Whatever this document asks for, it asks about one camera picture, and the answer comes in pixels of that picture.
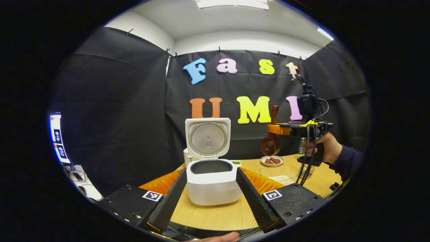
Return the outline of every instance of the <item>computer screen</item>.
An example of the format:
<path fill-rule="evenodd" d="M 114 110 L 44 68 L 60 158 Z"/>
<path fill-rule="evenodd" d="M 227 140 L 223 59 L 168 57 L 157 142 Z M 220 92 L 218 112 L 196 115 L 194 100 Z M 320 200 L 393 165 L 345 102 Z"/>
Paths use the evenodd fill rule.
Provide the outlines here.
<path fill-rule="evenodd" d="M 51 112 L 49 114 L 49 129 L 54 151 L 58 160 L 62 163 L 72 164 L 66 152 L 61 134 L 61 112 Z"/>

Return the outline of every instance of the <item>black curtain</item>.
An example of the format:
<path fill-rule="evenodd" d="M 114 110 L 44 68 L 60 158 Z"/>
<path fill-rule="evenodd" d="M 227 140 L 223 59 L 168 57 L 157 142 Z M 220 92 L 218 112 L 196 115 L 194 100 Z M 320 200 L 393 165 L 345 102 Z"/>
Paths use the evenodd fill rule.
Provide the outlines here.
<path fill-rule="evenodd" d="M 174 168 L 164 118 L 169 54 L 135 35 L 102 27 L 63 64 L 52 110 L 64 145 L 103 195 Z"/>
<path fill-rule="evenodd" d="M 204 58 L 206 78 L 194 85 L 191 76 L 183 67 L 199 58 Z M 216 67 L 222 58 L 236 61 L 238 72 L 218 72 Z M 270 59 L 275 72 L 262 74 L 259 60 Z M 287 96 L 300 96 L 302 86 L 291 81 L 286 64 L 293 62 L 297 72 L 313 86 L 318 97 L 330 105 L 326 120 L 333 122 L 331 130 L 338 141 L 346 146 L 364 151 L 370 131 L 370 101 L 364 76 L 352 56 L 343 47 L 332 41 L 306 60 L 274 53 L 223 50 L 206 51 L 172 57 L 166 78 L 166 124 L 172 162 L 179 166 L 183 161 L 182 151 L 187 147 L 184 122 L 191 118 L 190 99 L 204 98 L 203 117 L 212 115 L 212 97 L 222 98 L 220 117 L 231 120 L 231 141 L 228 153 L 222 158 L 254 159 L 263 154 L 261 140 L 267 135 L 267 124 L 239 124 L 239 96 L 247 96 L 255 105 L 260 96 L 270 98 L 268 108 L 280 105 L 277 122 L 290 121 L 291 110 L 285 100 Z M 298 151 L 299 139 L 279 136 L 281 150 L 278 155 L 291 155 Z"/>
<path fill-rule="evenodd" d="M 199 58 L 204 58 L 206 78 L 192 85 L 191 77 L 183 67 Z M 230 74 L 217 71 L 219 60 L 230 58 L 236 61 L 237 73 Z M 273 63 L 273 74 L 262 74 L 259 70 L 260 59 L 269 59 Z M 220 117 L 231 120 L 230 148 L 222 158 L 254 159 L 263 155 L 260 150 L 261 140 L 267 135 L 267 124 L 239 124 L 239 96 L 247 96 L 255 105 L 260 96 L 270 98 L 268 108 L 279 105 L 277 122 L 289 121 L 291 115 L 287 96 L 301 95 L 300 84 L 290 81 L 286 64 L 293 62 L 298 73 L 309 76 L 304 62 L 291 56 L 248 50 L 205 51 L 171 57 L 166 78 L 166 124 L 168 125 L 169 147 L 173 162 L 177 166 L 183 163 L 182 151 L 187 147 L 185 140 L 185 119 L 191 118 L 190 99 L 204 98 L 203 117 L 212 116 L 212 97 L 222 98 Z M 294 154 L 298 150 L 299 139 L 282 136 L 279 155 Z"/>
<path fill-rule="evenodd" d="M 371 129 L 370 92 L 364 74 L 341 43 L 334 40 L 305 61 L 309 83 L 329 103 L 326 120 L 339 143 L 366 151 Z"/>

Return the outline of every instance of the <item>blue letter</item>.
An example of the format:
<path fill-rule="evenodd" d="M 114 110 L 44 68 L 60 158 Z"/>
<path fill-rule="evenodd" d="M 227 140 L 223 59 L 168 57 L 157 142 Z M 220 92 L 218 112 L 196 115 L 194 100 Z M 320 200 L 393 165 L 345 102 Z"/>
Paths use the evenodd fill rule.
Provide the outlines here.
<path fill-rule="evenodd" d="M 205 66 L 202 64 L 206 63 L 206 60 L 203 58 L 200 58 L 196 61 L 191 62 L 190 64 L 184 66 L 184 70 L 188 71 L 188 74 L 191 76 L 191 84 L 196 84 L 197 82 L 203 81 L 206 76 L 200 74 L 200 72 L 205 73 L 206 69 Z"/>

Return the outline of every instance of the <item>ceiling light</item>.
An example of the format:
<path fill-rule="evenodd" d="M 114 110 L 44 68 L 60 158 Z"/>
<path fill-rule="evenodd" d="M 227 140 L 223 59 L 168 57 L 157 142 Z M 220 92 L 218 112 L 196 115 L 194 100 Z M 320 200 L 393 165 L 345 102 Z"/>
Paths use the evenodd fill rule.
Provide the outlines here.
<path fill-rule="evenodd" d="M 327 38 L 329 38 L 330 40 L 334 40 L 333 37 L 331 37 L 325 30 L 323 30 L 321 27 L 318 27 L 318 32 L 322 33 L 323 35 L 325 35 Z"/>
<path fill-rule="evenodd" d="M 216 6 L 246 6 L 269 10 L 267 0 L 194 0 L 201 9 Z"/>

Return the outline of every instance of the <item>foam letter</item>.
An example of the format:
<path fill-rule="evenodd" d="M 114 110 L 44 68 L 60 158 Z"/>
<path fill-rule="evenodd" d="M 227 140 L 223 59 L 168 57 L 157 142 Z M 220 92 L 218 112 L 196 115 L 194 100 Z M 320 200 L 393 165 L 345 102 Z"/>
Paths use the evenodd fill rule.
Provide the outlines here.
<path fill-rule="evenodd" d="M 246 113 L 249 114 L 253 123 L 257 120 L 258 114 L 260 114 L 260 118 L 258 118 L 260 123 L 270 123 L 269 97 L 259 97 L 255 106 L 247 96 L 239 96 L 236 100 L 240 103 L 240 118 L 237 120 L 239 124 L 249 123 Z"/>
<path fill-rule="evenodd" d="M 293 74 L 300 76 L 300 74 L 297 74 L 297 72 L 295 71 L 298 69 L 298 67 L 296 65 L 294 65 L 294 63 L 290 62 L 290 63 L 286 64 L 285 66 L 290 69 L 290 73 L 293 73 Z"/>
<path fill-rule="evenodd" d="M 224 59 L 220 59 L 219 62 L 222 63 L 216 67 L 216 69 L 219 72 L 228 72 L 231 74 L 234 74 L 237 72 L 235 60 L 229 59 L 229 58 L 224 58 Z"/>
<path fill-rule="evenodd" d="M 198 82 L 203 81 L 206 76 L 203 74 L 200 74 L 200 72 L 205 73 L 206 69 L 205 66 L 202 64 L 206 63 L 206 60 L 203 58 L 200 58 L 198 60 L 195 60 L 191 62 L 190 64 L 184 66 L 184 70 L 188 71 L 188 74 L 191 76 L 191 84 L 196 84 Z"/>
<path fill-rule="evenodd" d="M 219 103 L 222 102 L 221 97 L 212 97 L 209 99 L 209 102 L 212 103 L 212 117 L 211 118 L 219 118 Z"/>
<path fill-rule="evenodd" d="M 273 68 L 273 62 L 271 60 L 261 59 L 259 62 L 260 71 L 263 74 L 272 75 L 275 73 L 275 68 Z"/>
<path fill-rule="evenodd" d="M 297 96 L 288 96 L 285 99 L 287 99 L 288 103 L 290 104 L 291 109 L 291 120 L 301 120 L 303 116 L 300 114 L 300 111 L 298 109 L 297 105 Z"/>
<path fill-rule="evenodd" d="M 191 103 L 191 118 L 203 118 L 203 104 L 206 102 L 203 98 L 193 98 Z M 212 103 L 212 117 L 219 118 L 219 103 L 222 102 L 220 97 L 212 97 L 209 99 Z"/>

